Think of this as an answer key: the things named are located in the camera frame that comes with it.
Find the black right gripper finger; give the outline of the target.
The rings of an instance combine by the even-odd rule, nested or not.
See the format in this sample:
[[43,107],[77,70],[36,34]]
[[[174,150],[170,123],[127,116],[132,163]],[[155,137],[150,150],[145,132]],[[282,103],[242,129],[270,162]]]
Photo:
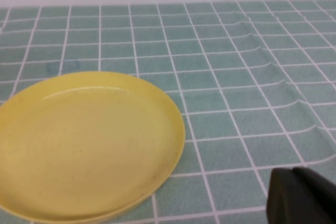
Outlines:
[[271,172],[268,223],[335,223],[335,184],[304,167]]

